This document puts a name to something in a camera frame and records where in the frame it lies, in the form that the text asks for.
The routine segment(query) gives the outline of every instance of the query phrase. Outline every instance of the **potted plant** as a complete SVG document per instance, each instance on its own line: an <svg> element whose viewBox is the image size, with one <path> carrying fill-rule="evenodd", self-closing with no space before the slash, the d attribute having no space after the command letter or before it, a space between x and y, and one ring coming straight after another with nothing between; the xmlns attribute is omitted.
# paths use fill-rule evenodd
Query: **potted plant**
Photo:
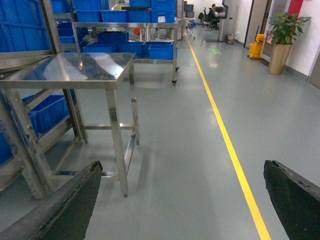
<svg viewBox="0 0 320 240"><path fill-rule="evenodd" d="M273 17L272 30L268 33L266 39L271 40L272 53L268 72L279 75L285 68L293 40L297 35L296 30L303 34L302 26L311 19L311 17L298 14L288 15L288 13L277 14Z"/></svg>

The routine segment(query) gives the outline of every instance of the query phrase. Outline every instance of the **green floor marking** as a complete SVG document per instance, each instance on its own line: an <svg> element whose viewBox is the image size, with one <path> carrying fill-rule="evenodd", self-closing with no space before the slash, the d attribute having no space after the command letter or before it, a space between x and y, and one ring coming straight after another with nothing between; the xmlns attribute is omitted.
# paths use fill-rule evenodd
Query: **green floor marking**
<svg viewBox="0 0 320 240"><path fill-rule="evenodd" d="M216 48L208 48L208 50L210 51L210 53L212 54L222 54L218 49Z"/></svg>

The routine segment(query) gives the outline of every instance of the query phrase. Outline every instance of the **glass door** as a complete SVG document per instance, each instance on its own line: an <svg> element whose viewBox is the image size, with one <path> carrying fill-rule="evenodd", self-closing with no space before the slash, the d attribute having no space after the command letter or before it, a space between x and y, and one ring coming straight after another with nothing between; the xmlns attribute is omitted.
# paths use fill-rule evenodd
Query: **glass door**
<svg viewBox="0 0 320 240"><path fill-rule="evenodd" d="M264 31L264 35L267 36L267 34L271 31L272 26L271 24L271 18L276 17L277 14L284 14L285 12L288 11L289 5L290 5L291 0L272 0L271 3L271 8L268 16L268 20L266 23L266 28ZM262 50L261 50L261 57L264 60L267 60L270 62L270 57L271 57L271 52L272 52L272 47L271 47L271 39L270 40L265 40L263 42Z"/></svg>

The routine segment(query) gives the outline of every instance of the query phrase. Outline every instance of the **yellow mop bucket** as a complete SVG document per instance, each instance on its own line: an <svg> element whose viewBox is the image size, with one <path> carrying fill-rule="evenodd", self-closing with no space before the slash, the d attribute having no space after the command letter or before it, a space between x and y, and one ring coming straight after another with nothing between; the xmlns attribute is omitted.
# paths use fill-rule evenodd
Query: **yellow mop bucket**
<svg viewBox="0 0 320 240"><path fill-rule="evenodd" d="M262 49L262 45L264 43L265 35L264 34L258 34L258 29L256 30L256 36L255 36L255 43L249 44L249 55L247 56L250 59L259 59L260 53Z"/></svg>

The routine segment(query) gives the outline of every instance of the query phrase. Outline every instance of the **plant pot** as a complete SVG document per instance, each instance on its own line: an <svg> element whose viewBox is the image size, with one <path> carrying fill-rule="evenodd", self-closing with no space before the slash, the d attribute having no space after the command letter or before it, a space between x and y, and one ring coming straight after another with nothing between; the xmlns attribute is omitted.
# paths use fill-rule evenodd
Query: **plant pot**
<svg viewBox="0 0 320 240"><path fill-rule="evenodd" d="M276 44L272 47L268 73L279 75L285 68L292 44Z"/></svg>

